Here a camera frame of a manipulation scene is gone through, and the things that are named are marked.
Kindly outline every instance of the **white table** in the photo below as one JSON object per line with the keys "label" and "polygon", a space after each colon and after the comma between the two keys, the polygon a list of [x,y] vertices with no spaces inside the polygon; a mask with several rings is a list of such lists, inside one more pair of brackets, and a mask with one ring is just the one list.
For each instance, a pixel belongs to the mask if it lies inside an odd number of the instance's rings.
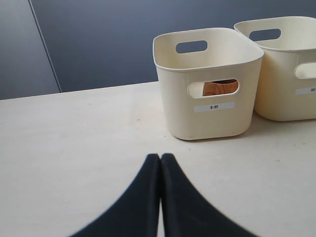
{"label": "white table", "polygon": [[315,236],[315,120],[255,115],[241,136],[181,141],[157,82],[0,101],[0,236],[72,234],[124,192],[146,154],[165,152],[254,233]]}

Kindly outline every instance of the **white label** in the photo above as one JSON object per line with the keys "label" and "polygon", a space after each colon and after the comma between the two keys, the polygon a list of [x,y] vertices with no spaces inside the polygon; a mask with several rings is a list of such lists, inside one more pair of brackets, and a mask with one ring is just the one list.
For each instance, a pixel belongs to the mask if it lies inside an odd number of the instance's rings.
{"label": "white label", "polygon": [[316,87],[300,88],[296,89],[296,95],[305,95],[309,93],[316,93]]}
{"label": "white label", "polygon": [[221,103],[221,104],[214,104],[214,105],[194,106],[194,113],[232,109],[234,107],[235,107],[235,102]]}

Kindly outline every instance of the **bin handle hole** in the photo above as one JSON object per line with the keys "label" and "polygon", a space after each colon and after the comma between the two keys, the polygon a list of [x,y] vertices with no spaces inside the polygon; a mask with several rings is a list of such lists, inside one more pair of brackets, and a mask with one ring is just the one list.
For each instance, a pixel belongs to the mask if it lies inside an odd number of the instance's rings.
{"label": "bin handle hole", "polygon": [[176,46],[177,53],[192,53],[207,50],[207,42],[204,40],[179,43]]}
{"label": "bin handle hole", "polygon": [[280,36],[281,36],[280,29],[269,29],[269,30],[253,31],[250,33],[249,38],[252,41],[262,41],[262,40],[276,40],[280,38]]}
{"label": "bin handle hole", "polygon": [[298,79],[316,79],[316,62],[298,65],[295,69],[295,76]]}
{"label": "bin handle hole", "polygon": [[239,89],[236,79],[226,79],[207,82],[195,82],[189,85],[188,93],[193,98],[201,98],[215,95],[233,94]]}

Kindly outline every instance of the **wall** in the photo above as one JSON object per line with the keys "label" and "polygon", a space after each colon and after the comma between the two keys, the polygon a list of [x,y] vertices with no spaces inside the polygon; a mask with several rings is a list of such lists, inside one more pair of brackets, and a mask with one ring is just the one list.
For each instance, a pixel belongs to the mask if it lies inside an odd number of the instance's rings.
{"label": "wall", "polygon": [[0,0],[0,99],[59,92],[27,0]]}
{"label": "wall", "polygon": [[316,17],[314,0],[32,0],[64,91],[157,80],[155,36],[257,18]]}

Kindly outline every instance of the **white plastic storage bin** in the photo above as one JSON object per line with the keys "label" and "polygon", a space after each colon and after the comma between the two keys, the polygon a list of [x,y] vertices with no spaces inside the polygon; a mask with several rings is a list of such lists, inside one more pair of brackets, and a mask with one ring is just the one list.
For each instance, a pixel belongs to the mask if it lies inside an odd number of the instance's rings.
{"label": "white plastic storage bin", "polygon": [[316,19],[291,16],[235,24],[247,37],[270,29],[279,29],[279,38],[256,42],[265,52],[256,112],[276,121],[316,119]]}
{"label": "white plastic storage bin", "polygon": [[[204,51],[177,53],[180,43],[204,41]],[[169,33],[154,39],[166,124],[180,139],[235,136],[251,123],[263,50],[232,29]],[[203,97],[204,82],[238,81],[236,92]]]}

